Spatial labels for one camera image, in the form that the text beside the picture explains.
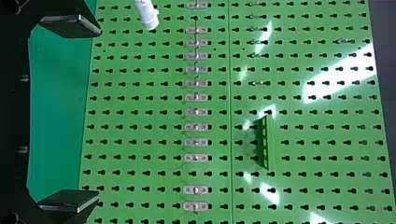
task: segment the green surface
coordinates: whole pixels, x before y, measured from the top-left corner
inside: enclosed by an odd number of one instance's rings
[[[130,1],[98,1],[105,33],[92,45],[80,179],[101,190],[90,223],[394,222],[365,1],[155,3],[162,23],[147,32]],[[198,63],[211,67],[206,88],[180,86],[195,77],[179,72],[193,65],[179,56],[194,52],[181,44],[194,16],[211,28],[199,35],[211,41],[198,49],[211,54]],[[211,100],[184,100],[195,92]],[[211,115],[186,116],[196,107]],[[194,122],[212,130],[180,130]],[[190,137],[212,145],[183,146]],[[180,161],[186,153],[212,161]],[[188,185],[212,192],[178,192]],[[179,208],[191,201],[212,209]]]
[[[95,10],[95,0],[87,4]],[[28,187],[41,200],[60,189],[78,188],[91,40],[62,39],[37,26],[29,45],[32,150]]]

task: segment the metal clip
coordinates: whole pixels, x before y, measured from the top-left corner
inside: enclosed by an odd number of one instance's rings
[[[194,94],[191,93],[187,94],[185,98],[186,101],[203,102],[203,101],[208,101],[209,95],[196,92]]]
[[[18,147],[18,153],[20,153],[20,154],[25,154],[25,153],[27,153],[28,150],[29,150],[28,146]]]
[[[254,32],[254,31],[267,31],[268,28],[267,27],[254,27],[254,26],[250,26],[247,28],[247,31],[249,32]]]
[[[266,42],[265,41],[262,41],[262,40],[250,40],[250,41],[248,41],[247,42],[249,45],[258,45],[258,44],[265,44]]]
[[[266,19],[267,17],[266,17],[266,15],[254,15],[254,14],[250,14],[250,15],[246,16],[246,18],[247,18],[247,19],[258,19],[258,18]]]
[[[20,81],[21,82],[28,82],[29,81],[29,76],[28,75],[21,75],[20,76]]]
[[[186,147],[208,147],[209,139],[207,138],[188,138],[184,140]]]
[[[205,212],[209,210],[209,203],[186,202],[183,203],[183,208],[189,212]]]
[[[209,125],[205,123],[187,123],[184,129],[187,132],[205,132],[209,130]]]
[[[209,188],[207,186],[186,186],[183,188],[185,194],[208,194]]]
[[[209,81],[201,80],[201,79],[198,79],[198,78],[195,78],[193,80],[188,79],[186,81],[186,86],[187,87],[208,87],[209,86]]]
[[[186,59],[190,61],[201,61],[209,58],[208,53],[203,52],[189,52],[186,54]]]
[[[208,73],[209,67],[197,67],[197,66],[190,66],[186,67],[187,73]]]
[[[249,58],[268,58],[268,54],[250,53],[247,55]]]
[[[192,26],[186,28],[186,34],[188,35],[201,35],[209,33],[209,28],[204,26]]]
[[[208,116],[209,110],[203,108],[188,108],[186,110],[187,116]]]
[[[209,155],[207,154],[186,154],[184,156],[186,162],[207,162],[209,161]]]
[[[199,40],[199,39],[193,39],[193,40],[188,40],[187,42],[186,42],[186,46],[187,47],[196,47],[196,48],[199,48],[199,47],[205,47],[205,46],[207,46],[207,45],[209,45],[209,42],[207,41],[207,40],[203,40],[203,39],[201,39],[201,40]]]
[[[271,85],[270,81],[250,81],[248,83],[249,86],[269,86]]]
[[[259,3],[258,1],[256,1],[255,3],[252,3],[252,2],[247,3],[246,6],[248,6],[248,7],[258,7],[258,6],[265,7],[266,3],[264,3],[264,2]]]
[[[334,41],[336,44],[355,44],[354,39],[339,38]]]
[[[209,7],[209,4],[206,3],[206,2],[197,2],[197,1],[195,1],[195,2],[191,2],[191,3],[186,4],[186,8],[189,8],[189,9],[205,9],[205,8],[208,8],[208,7]]]

